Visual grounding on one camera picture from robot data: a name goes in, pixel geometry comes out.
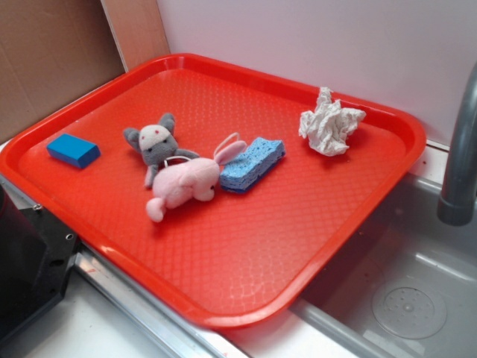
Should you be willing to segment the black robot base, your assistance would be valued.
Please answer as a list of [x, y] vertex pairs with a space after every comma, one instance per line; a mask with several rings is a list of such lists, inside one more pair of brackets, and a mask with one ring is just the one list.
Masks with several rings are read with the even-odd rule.
[[1, 190], [1, 344], [63, 300], [80, 240], [46, 208]]

